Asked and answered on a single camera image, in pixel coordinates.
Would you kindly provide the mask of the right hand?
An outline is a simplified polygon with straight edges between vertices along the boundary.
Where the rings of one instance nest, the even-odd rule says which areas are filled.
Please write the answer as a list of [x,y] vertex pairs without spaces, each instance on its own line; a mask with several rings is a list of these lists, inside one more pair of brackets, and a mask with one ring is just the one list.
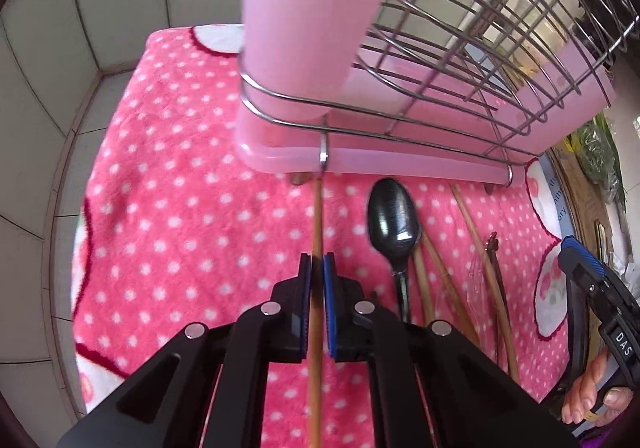
[[[608,363],[608,350],[602,352],[588,364],[585,373],[574,382],[570,391],[566,394],[561,409],[561,419],[565,424],[578,424],[585,419],[588,411],[596,404],[597,385],[603,379],[606,364]],[[605,413],[597,420],[597,426],[605,426],[620,416],[631,403],[634,392],[626,387],[614,387],[603,398],[608,407]]]

